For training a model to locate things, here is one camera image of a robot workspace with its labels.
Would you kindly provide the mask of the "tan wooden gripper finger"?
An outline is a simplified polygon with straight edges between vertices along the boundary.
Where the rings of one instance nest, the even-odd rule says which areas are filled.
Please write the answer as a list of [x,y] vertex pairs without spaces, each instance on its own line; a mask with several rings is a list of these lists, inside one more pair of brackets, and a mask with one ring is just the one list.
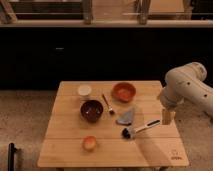
[[169,125],[175,117],[174,111],[169,111],[167,109],[162,110],[162,124]]

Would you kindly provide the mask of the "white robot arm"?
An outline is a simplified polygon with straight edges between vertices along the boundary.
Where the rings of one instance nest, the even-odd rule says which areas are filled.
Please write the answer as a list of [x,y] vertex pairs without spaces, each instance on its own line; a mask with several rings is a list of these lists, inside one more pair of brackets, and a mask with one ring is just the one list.
[[162,124],[169,125],[175,116],[175,108],[185,99],[200,107],[213,118],[213,87],[204,83],[205,66],[191,62],[175,67],[165,74],[166,85],[158,98],[163,106]]

